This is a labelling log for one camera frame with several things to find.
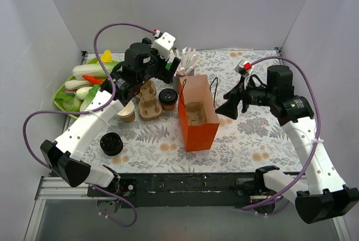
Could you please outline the orange paper bag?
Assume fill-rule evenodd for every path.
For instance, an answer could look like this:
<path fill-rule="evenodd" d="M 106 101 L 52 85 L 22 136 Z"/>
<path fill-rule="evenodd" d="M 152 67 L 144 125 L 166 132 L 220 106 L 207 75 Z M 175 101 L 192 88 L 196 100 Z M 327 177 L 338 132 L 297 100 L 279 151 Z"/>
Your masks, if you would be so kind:
<path fill-rule="evenodd" d="M 179 79 L 178 118 L 187 152 L 209 150 L 214 142 L 219 118 L 215 113 L 214 98 L 206 75 L 185 76 Z M 207 122 L 199 126 L 188 123 L 185 105 L 201 102 Z"/>

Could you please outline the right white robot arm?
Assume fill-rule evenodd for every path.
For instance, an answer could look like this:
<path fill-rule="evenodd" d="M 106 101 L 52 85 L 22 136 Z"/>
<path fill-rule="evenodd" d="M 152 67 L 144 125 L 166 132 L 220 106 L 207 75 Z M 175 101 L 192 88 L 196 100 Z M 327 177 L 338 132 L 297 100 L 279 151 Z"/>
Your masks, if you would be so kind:
<path fill-rule="evenodd" d="M 257 75 L 246 62 L 237 65 L 239 83 L 224 95 L 226 100 L 216 113 L 237 119 L 238 104 L 242 113 L 250 105 L 268 106 L 279 125 L 291 140 L 305 170 L 306 183 L 284 174 L 277 166 L 256 169 L 254 179 L 240 187 L 265 195 L 278 192 L 295 205 L 300 218 L 307 224 L 343 216 L 358 203 L 358 189 L 349 188 L 331 162 L 322 139 L 316 135 L 319 123 L 306 98 L 297 96 L 292 85 L 293 72 L 284 65 L 267 69 L 266 83 L 256 85 Z"/>

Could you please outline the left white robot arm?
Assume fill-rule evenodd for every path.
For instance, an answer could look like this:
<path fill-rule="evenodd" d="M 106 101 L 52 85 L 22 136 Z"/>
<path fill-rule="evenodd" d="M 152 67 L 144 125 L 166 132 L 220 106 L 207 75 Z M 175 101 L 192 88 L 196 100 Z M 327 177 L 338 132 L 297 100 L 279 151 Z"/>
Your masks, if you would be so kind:
<path fill-rule="evenodd" d="M 104 125 L 120 112 L 151 78 L 170 83 L 180 60 L 166 68 L 175 37 L 164 33 L 154 41 L 144 38 L 125 51 L 122 64 L 114 67 L 89 105 L 89 114 L 80 115 L 72 126 L 54 141 L 45 140 L 40 149 L 50 169 L 71 187 L 81 183 L 100 187 L 107 196 L 119 191 L 120 176 L 104 165 L 83 162 L 84 152 Z"/>

